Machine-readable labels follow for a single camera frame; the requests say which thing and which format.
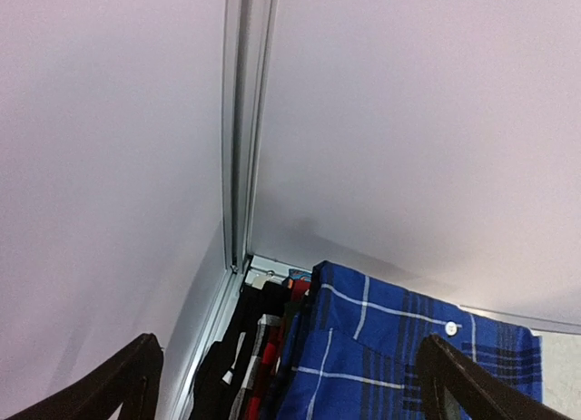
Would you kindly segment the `blue plaid flannel shirt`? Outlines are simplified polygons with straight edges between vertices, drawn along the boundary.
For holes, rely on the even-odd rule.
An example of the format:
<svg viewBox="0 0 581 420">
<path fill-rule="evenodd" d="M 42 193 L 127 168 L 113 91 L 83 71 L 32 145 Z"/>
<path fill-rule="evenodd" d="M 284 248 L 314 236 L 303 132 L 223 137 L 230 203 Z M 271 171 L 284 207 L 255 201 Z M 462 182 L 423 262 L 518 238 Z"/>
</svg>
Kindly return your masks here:
<svg viewBox="0 0 581 420">
<path fill-rule="evenodd" d="M 260 416 L 420 419 L 416 354 L 430 335 L 542 399 L 541 342 L 529 329 L 324 261 L 312 271 Z"/>
</svg>

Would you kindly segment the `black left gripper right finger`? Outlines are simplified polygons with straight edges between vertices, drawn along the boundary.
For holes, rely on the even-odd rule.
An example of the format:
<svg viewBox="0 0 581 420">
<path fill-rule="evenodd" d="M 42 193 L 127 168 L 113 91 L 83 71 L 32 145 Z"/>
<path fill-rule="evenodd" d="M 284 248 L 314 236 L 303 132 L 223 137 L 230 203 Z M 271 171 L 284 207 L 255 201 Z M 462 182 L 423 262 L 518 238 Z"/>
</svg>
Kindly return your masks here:
<svg viewBox="0 0 581 420">
<path fill-rule="evenodd" d="M 427 419 L 565 419 L 556 410 L 502 383 L 484 368 L 431 335 L 416 355 L 421 406 Z"/>
</svg>

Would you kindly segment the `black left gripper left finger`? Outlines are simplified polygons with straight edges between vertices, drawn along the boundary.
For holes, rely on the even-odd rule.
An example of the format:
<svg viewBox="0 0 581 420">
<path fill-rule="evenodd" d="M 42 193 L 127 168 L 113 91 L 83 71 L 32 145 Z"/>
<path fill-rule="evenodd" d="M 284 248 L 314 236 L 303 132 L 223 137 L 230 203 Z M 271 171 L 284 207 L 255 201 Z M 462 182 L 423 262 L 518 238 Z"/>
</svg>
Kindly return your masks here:
<svg viewBox="0 0 581 420">
<path fill-rule="evenodd" d="M 154 419 L 164 356 L 143 333 L 74 384 L 11 416 L 25 419 Z"/>
</svg>

